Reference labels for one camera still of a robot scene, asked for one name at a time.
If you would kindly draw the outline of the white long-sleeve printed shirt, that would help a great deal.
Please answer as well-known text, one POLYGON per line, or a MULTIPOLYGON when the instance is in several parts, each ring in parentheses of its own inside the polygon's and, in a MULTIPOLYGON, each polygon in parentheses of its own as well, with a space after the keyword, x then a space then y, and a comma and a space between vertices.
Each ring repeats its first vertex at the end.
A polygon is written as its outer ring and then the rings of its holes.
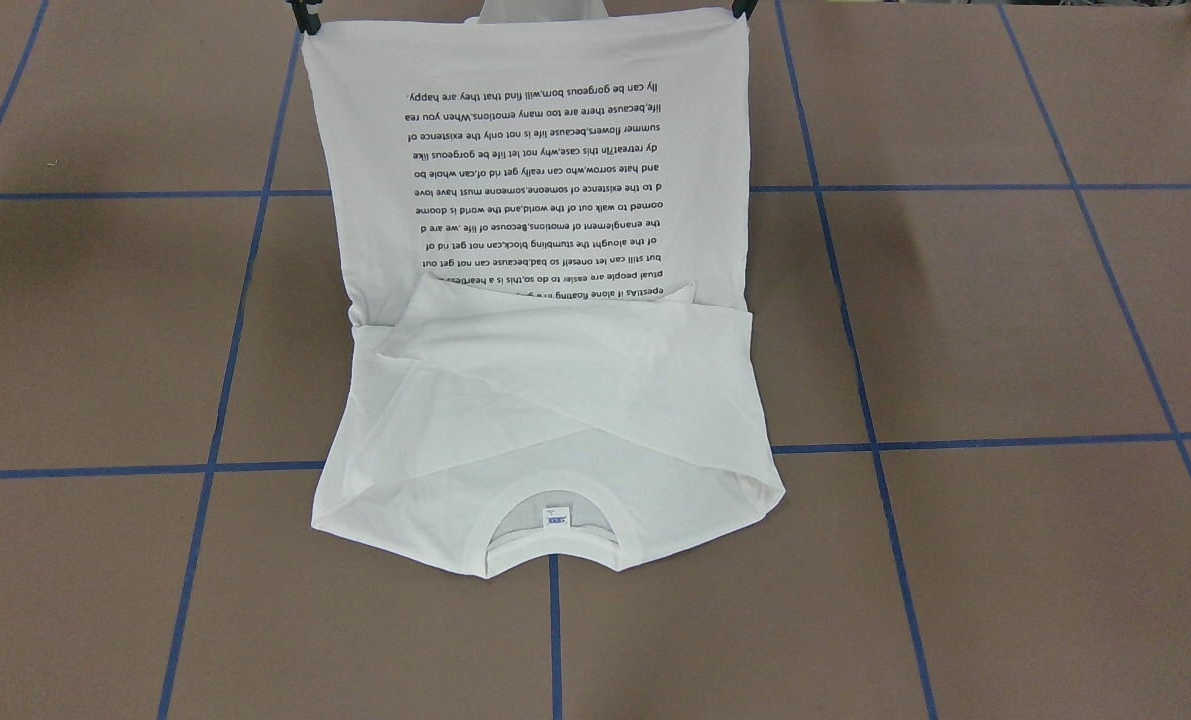
POLYGON ((353 333, 313 530, 468 577, 622 571, 781 503, 749 45, 719 6, 304 40, 353 333))

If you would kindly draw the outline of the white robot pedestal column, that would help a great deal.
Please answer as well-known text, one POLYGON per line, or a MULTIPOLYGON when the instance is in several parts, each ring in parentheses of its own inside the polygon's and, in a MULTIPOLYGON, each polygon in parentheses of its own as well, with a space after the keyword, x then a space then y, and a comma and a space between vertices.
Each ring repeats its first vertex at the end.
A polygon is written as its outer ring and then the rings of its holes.
POLYGON ((600 0, 487 0, 467 24, 511 24, 540 21, 581 21, 607 19, 607 5, 600 0))

